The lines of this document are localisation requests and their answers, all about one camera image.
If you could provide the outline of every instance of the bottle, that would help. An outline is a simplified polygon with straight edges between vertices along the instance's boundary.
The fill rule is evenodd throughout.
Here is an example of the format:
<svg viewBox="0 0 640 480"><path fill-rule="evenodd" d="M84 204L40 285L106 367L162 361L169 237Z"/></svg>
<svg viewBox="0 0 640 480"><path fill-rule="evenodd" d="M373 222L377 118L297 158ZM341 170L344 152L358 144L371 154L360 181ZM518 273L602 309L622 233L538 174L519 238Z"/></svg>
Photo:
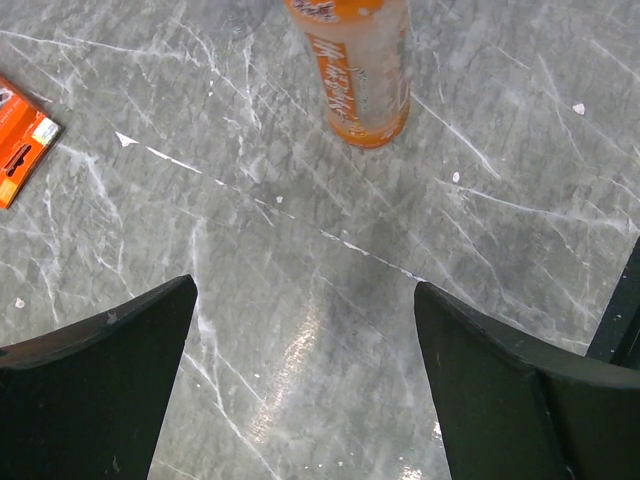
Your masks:
<svg viewBox="0 0 640 480"><path fill-rule="evenodd" d="M377 148L409 115L407 0L284 0L318 66L327 116L347 143Z"/></svg>

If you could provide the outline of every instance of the white sticker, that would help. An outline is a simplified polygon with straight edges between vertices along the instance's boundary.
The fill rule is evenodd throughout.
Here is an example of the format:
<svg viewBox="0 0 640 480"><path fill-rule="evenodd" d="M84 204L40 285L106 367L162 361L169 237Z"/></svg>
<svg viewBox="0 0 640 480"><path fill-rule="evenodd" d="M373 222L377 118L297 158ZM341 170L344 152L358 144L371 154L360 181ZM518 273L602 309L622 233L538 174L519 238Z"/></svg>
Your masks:
<svg viewBox="0 0 640 480"><path fill-rule="evenodd" d="M51 119L45 118L35 129L33 135L31 135L31 138L46 147L51 143L51 140L53 140L58 133L58 128L58 125L55 124Z"/></svg>

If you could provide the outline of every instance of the gray marble surface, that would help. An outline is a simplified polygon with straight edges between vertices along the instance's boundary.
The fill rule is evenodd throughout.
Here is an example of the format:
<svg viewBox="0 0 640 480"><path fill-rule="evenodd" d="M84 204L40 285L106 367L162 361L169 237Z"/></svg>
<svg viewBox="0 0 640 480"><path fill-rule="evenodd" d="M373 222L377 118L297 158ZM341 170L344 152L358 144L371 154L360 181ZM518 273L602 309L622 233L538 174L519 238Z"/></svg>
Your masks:
<svg viewBox="0 0 640 480"><path fill-rule="evenodd" d="M3 2L0 70L66 133L0 213L0 344L190 272L151 479L447 479L416 277L585 351L638 235L640 5L414 1L373 152L283 5L242 5Z"/></svg>

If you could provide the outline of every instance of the gray floor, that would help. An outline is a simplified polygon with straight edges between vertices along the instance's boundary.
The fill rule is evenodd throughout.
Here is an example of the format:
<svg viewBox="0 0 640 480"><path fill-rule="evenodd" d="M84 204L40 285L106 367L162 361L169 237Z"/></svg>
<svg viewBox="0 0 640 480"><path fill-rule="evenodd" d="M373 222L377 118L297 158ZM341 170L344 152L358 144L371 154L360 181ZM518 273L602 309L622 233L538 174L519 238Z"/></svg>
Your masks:
<svg viewBox="0 0 640 480"><path fill-rule="evenodd" d="M416 278L585 351L638 235L640 6L414 1L411 117L364 152L284 7L222 2L3 3L66 133L0 213L0 344L190 272L150 478L447 479Z"/></svg>

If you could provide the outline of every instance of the marble countertop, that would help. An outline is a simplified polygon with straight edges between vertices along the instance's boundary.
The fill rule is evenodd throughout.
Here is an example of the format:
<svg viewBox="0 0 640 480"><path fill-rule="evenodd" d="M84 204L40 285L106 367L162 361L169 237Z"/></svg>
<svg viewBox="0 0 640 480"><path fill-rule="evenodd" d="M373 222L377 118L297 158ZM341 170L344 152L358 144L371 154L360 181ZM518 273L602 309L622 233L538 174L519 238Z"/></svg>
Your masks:
<svg viewBox="0 0 640 480"><path fill-rule="evenodd" d="M637 2L412 2L371 152L280 2L6 3L0 71L66 132L0 213L0 344L191 273L151 479L449 478L418 278L586 350L638 236Z"/></svg>

